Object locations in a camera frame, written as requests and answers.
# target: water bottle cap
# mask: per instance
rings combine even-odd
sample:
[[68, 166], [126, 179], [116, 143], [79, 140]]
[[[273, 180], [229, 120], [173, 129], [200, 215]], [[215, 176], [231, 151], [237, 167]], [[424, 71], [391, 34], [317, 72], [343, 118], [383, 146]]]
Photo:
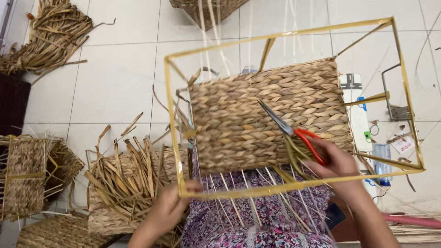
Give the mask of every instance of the water bottle cap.
[[385, 186], [385, 187], [390, 187], [390, 182], [389, 182], [389, 181], [383, 181], [383, 180], [381, 180], [381, 181], [380, 181], [380, 185], [381, 185], [381, 186]]

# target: gold metal frame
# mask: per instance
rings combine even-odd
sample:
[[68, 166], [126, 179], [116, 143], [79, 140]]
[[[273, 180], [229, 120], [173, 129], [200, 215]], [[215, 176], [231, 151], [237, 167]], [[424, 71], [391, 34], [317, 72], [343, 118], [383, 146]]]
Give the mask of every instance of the gold metal frame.
[[[337, 55], [335, 55], [335, 57], [339, 56], [340, 54], [342, 54], [343, 52], [345, 52], [346, 50], [348, 50], [349, 48], [351, 48], [352, 46], [354, 46], [355, 44], [360, 42], [362, 39], [367, 37], [369, 34], [372, 34], [372, 33], [376, 32], [378, 30], [381, 30], [385, 27], [392, 26], [393, 34], [394, 34], [394, 38], [395, 38], [395, 43], [396, 43], [396, 48], [397, 48], [398, 56], [400, 59], [404, 92], [406, 94], [407, 106], [409, 108], [409, 113], [410, 113], [410, 120], [409, 121], [411, 124], [412, 137], [415, 140], [415, 151], [416, 151], [417, 164], [394, 161], [391, 159], [385, 159], [385, 158], [381, 158], [381, 157], [375, 157], [375, 156], [355, 152], [354, 155], [356, 155], [356, 156], [370, 158], [370, 159], [373, 159], [373, 160], [376, 160], [379, 162], [383, 162], [383, 163], [395, 166], [397, 168], [403, 169], [404, 171], [398, 171], [395, 173], [382, 174], [382, 175], [365, 175], [365, 176], [360, 175], [360, 176], [351, 176], [351, 177], [333, 177], [333, 178], [326, 178], [323, 180], [307, 180], [307, 181], [299, 181], [299, 182], [293, 181], [293, 182], [282, 184], [282, 185], [274, 185], [274, 186], [266, 186], [266, 187], [258, 187], [258, 188], [250, 188], [250, 189], [234, 190], [234, 191], [225, 191], [225, 192], [220, 192], [220, 191], [213, 192], [213, 193], [188, 192], [187, 188], [185, 186], [183, 173], [182, 173], [181, 161], [180, 161], [179, 152], [178, 152], [179, 146], [178, 146], [178, 137], [176, 136], [174, 111], [169, 111], [173, 151], [174, 151], [175, 159], [176, 159], [176, 171], [178, 173], [177, 182], [178, 182], [179, 196], [181, 196], [181, 197], [194, 197], [194, 198], [200, 198], [200, 199], [248, 198], [248, 197], [256, 197], [256, 196], [274, 195], [274, 194], [278, 194], [281, 192], [286, 192], [286, 191], [295, 190], [295, 189], [303, 189], [306, 187], [318, 186], [318, 185], [326, 184], [326, 183], [343, 182], [343, 181], [350, 181], [350, 180], [361, 180], [361, 179], [372, 179], [372, 178], [389, 177], [389, 176], [400, 176], [400, 175], [413, 174], [413, 173], [419, 173], [419, 172], [425, 171], [424, 162], [422, 159], [421, 147], [420, 147], [419, 140], [418, 140], [418, 133], [417, 133], [417, 130], [415, 127], [415, 114], [414, 114], [414, 111], [412, 108], [412, 102], [411, 102], [410, 90], [409, 90], [409, 82], [407, 80], [407, 74], [406, 74], [406, 67], [404, 65], [404, 59], [403, 59], [403, 55], [401, 53], [400, 42], [398, 40], [398, 33], [396, 30], [396, 23], [395, 23], [394, 17], [360, 21], [360, 22], [354, 22], [354, 23], [344, 23], [344, 24], [331, 25], [331, 26], [325, 26], [325, 27], [318, 27], [318, 28], [311, 28], [311, 29], [305, 29], [305, 30], [297, 30], [297, 31], [289, 31], [289, 32], [283, 32], [283, 33], [278, 33], [278, 34], [271, 34], [271, 35], [266, 35], [266, 36], [259, 36], [259, 37], [254, 37], [254, 38], [250, 38], [250, 39], [246, 39], [246, 40], [228, 42], [228, 43], [223, 43], [220, 45], [203, 47], [203, 48], [198, 48], [198, 49], [194, 49], [194, 50], [190, 50], [190, 51], [183, 51], [183, 52], [167, 55], [164, 58], [164, 68], [165, 68], [165, 83], [166, 83], [166, 87], [167, 87], [168, 109], [173, 110], [174, 109], [173, 107], [175, 106], [173, 104], [172, 87], [170, 84], [170, 67], [172, 67], [184, 81], [186, 81], [188, 83], [190, 82], [184, 76], [184, 74], [179, 70], [179, 68], [176, 66], [176, 64], [173, 62], [173, 59], [175, 59], [175, 58], [183, 57], [183, 56], [187, 56], [187, 55], [191, 55], [191, 54], [195, 54], [195, 53], [205, 52], [205, 51], [209, 51], [209, 50], [220, 49], [220, 48], [231, 46], [231, 45], [266, 39], [267, 41], [266, 41], [266, 45], [265, 45], [265, 48], [264, 48], [264, 51], [262, 54], [262, 60], [260, 62], [260, 67], [259, 67], [259, 71], [261, 71], [263, 69], [264, 64], [265, 64], [265, 60], [268, 56], [269, 50], [271, 49], [276, 38], [301, 35], [301, 34], [327, 32], [327, 31], [336, 30], [336, 29], [358, 27], [358, 26], [368, 26], [368, 25], [378, 25], [378, 26], [376, 28], [374, 28], [373, 30], [371, 30], [370, 32], [368, 32], [363, 37], [361, 37], [359, 40], [356, 40], [354, 43], [350, 44], [347, 48], [343, 49], [341, 52], [339, 52]], [[366, 101], [366, 100], [363, 100], [364, 102], [355, 101], [355, 102], [349, 103], [347, 105], [356, 105], [356, 104], [361, 104], [361, 103], [365, 103], [365, 102], [373, 102], [373, 101], [383, 101], [383, 100], [386, 100], [387, 98], [389, 98], [388, 94], [384, 94], [381, 96], [376, 95], [376, 96], [370, 97], [369, 101]]]

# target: floral dress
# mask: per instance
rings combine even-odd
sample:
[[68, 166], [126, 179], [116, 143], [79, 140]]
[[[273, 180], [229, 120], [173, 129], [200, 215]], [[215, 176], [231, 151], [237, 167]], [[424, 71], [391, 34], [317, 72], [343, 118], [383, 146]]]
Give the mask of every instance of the floral dress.
[[[272, 169], [244, 170], [216, 176], [199, 176], [193, 155], [193, 178], [205, 191], [268, 186], [283, 183]], [[289, 166], [282, 169], [291, 173]], [[193, 199], [185, 222], [181, 247], [259, 248], [259, 247], [336, 247], [324, 229], [329, 190], [326, 186], [295, 190], [278, 195], [248, 199]], [[300, 224], [301, 219], [307, 227]]]

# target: hand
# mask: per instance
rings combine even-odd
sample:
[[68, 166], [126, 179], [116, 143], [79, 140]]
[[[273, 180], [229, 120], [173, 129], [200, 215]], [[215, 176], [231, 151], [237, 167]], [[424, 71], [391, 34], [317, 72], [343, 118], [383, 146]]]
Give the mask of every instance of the hand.
[[[310, 142], [328, 165], [322, 166], [314, 161], [305, 161], [305, 164], [320, 178], [360, 175], [354, 157], [337, 145], [322, 139], [310, 139]], [[334, 193], [345, 201], [367, 194], [360, 180], [332, 183], [331, 186]]]
[[[185, 185], [189, 192], [202, 191], [202, 186], [194, 180], [186, 181]], [[153, 245], [157, 238], [178, 224], [190, 201], [191, 198], [179, 198], [176, 183], [164, 188], [155, 200], [146, 219], [132, 235], [128, 247], [150, 247]]]

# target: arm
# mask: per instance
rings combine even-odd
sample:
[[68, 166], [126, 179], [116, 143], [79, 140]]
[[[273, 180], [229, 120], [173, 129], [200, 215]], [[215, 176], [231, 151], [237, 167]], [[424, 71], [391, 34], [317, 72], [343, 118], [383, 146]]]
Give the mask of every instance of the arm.
[[[198, 192], [202, 189], [201, 185], [193, 180], [186, 181], [185, 185], [190, 192]], [[127, 247], [153, 247], [156, 239], [172, 230], [178, 224], [190, 201], [190, 198], [179, 198], [176, 183], [164, 188], [155, 200], [146, 219], [136, 228]]]
[[[321, 139], [310, 141], [317, 150], [321, 150], [329, 165], [324, 167], [313, 161], [305, 162], [319, 177], [346, 177], [360, 174], [355, 159], [336, 145]], [[361, 236], [362, 247], [400, 247], [360, 180], [333, 183], [331, 186], [334, 193], [350, 207], [357, 231]]]

